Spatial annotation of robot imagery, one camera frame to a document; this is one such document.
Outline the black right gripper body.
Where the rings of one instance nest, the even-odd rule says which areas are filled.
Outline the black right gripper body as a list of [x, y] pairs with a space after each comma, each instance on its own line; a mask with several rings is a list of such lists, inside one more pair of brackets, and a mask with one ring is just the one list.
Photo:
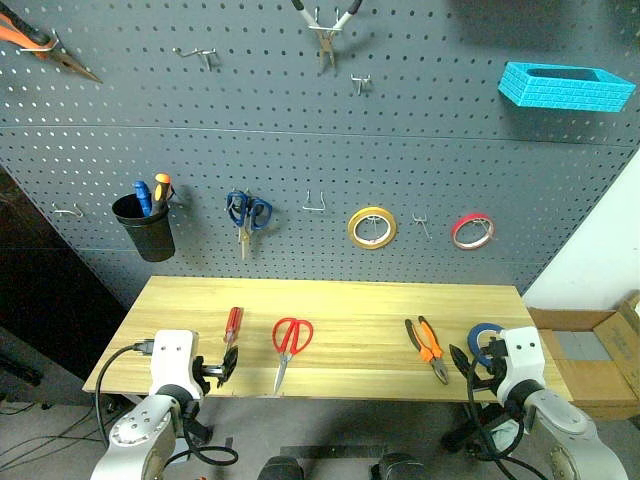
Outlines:
[[481, 346], [479, 340], [473, 342], [473, 357], [477, 365], [484, 367], [488, 377], [481, 379], [473, 375], [473, 391], [491, 391], [496, 393], [500, 383], [506, 377], [507, 347], [504, 339], [496, 336], [489, 338], [488, 344]]

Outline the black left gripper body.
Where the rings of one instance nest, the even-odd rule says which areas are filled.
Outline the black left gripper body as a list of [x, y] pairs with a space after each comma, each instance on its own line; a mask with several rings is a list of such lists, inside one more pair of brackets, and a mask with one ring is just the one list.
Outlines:
[[211, 383], [208, 378], [214, 378], [217, 381], [217, 375], [223, 368], [223, 363], [220, 365], [205, 365], [203, 356], [198, 355], [195, 357], [192, 365], [192, 375], [201, 388], [203, 395], [208, 394], [211, 390]]

